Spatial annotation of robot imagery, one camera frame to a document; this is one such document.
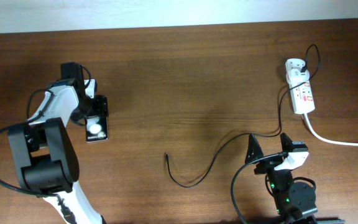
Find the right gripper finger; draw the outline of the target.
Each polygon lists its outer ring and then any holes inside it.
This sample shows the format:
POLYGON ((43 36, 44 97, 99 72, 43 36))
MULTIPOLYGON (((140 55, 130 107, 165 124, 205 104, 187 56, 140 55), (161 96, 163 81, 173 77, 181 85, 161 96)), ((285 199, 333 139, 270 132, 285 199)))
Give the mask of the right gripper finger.
POLYGON ((262 148, 256 139, 254 134, 249 135, 247 154, 245 158, 245 164, 256 164, 260 162, 261 158, 264 157, 262 148))
POLYGON ((283 152, 293 152, 293 150, 296 148, 296 145, 293 143, 293 141, 288 137, 287 134, 281 133, 280 140, 282 144, 282 151, 283 152))

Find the black Samsung Galaxy smartphone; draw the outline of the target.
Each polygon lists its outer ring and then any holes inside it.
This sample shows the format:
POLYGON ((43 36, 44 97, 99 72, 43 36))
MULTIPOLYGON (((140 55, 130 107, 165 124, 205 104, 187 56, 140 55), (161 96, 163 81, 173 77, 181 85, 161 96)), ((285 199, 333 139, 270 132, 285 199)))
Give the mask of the black Samsung Galaxy smartphone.
POLYGON ((107 117, 95 116, 87 119, 86 142, 105 141, 108 139, 107 117))

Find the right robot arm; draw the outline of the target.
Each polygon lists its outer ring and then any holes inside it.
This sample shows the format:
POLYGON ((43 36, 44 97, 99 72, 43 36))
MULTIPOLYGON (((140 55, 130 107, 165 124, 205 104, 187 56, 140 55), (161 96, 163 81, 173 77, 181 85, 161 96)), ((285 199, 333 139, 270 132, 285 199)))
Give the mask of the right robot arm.
POLYGON ((254 174, 265 176, 265 186, 273 197, 282 223, 316 223, 316 184, 306 177, 294 177, 309 156, 303 141, 292 141, 280 135, 282 151, 265 156, 256 137, 249 136, 245 164, 255 164, 254 174))

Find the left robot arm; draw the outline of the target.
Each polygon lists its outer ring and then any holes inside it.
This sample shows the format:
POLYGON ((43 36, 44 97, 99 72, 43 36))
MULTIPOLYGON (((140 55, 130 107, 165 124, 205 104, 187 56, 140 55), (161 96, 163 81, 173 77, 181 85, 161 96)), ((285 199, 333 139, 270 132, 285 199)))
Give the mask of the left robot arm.
POLYGON ((104 223, 79 183, 79 162, 66 126, 81 97, 94 100, 96 80, 60 80, 25 124, 8 132, 19 185, 49 203, 65 223, 104 223))

